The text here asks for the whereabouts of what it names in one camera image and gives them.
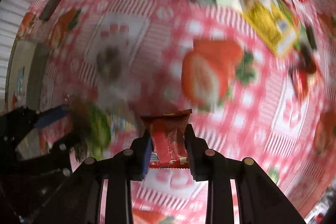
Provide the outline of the red candy packet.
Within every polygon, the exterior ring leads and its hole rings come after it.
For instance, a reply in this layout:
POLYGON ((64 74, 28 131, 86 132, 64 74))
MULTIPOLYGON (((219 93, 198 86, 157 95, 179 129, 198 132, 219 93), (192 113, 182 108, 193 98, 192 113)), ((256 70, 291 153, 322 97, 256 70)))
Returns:
POLYGON ((299 103, 302 103, 310 91, 319 83, 320 73, 311 51, 302 47, 300 51, 300 63, 289 72, 294 88, 294 94, 299 103))

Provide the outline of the red wrapper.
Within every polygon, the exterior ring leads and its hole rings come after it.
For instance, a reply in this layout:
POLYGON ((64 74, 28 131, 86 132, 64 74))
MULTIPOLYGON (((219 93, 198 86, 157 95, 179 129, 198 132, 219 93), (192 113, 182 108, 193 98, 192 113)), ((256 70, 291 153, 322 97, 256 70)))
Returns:
POLYGON ((185 148, 185 130, 191 109, 162 115, 147 115, 140 119, 151 136, 153 152, 150 168, 188 169, 189 159, 185 148))

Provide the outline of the yellow snack packet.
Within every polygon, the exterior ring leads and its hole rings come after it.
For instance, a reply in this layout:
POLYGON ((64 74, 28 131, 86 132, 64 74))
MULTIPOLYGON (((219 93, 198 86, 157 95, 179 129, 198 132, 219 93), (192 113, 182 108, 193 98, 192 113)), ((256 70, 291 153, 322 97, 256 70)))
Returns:
POLYGON ((269 8, 260 1, 252 2, 243 18, 276 57, 286 57, 298 40, 297 29, 274 2, 269 8))

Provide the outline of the clear bag brown snack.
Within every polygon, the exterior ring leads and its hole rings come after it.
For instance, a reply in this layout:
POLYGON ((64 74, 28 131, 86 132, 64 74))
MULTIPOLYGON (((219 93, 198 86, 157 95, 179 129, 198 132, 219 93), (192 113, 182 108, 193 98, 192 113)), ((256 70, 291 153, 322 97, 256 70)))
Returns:
MULTIPOLYGON (((96 56, 98 77, 104 87, 115 84, 122 76, 121 52, 116 47, 106 47, 96 56)), ((89 148, 97 160, 112 141, 112 116, 93 103, 76 99, 71 106, 73 130, 80 133, 81 145, 89 148)))

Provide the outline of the strawberry pattern tablecloth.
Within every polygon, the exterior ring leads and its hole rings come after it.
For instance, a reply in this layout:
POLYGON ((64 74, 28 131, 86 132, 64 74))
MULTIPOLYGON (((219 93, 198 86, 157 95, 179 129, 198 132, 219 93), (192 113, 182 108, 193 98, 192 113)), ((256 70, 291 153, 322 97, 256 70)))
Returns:
POLYGON ((254 158, 301 215, 308 215, 335 175, 335 0, 271 0, 298 31, 276 57, 242 12, 194 0, 62 0, 39 20, 48 0, 33 0, 16 34, 50 48, 39 107, 78 96, 112 116, 103 159, 135 138, 138 115, 191 109, 195 134, 236 160, 254 158), (121 52, 122 76, 104 87, 96 56, 121 52), (299 103, 289 72, 307 47, 320 80, 299 103))

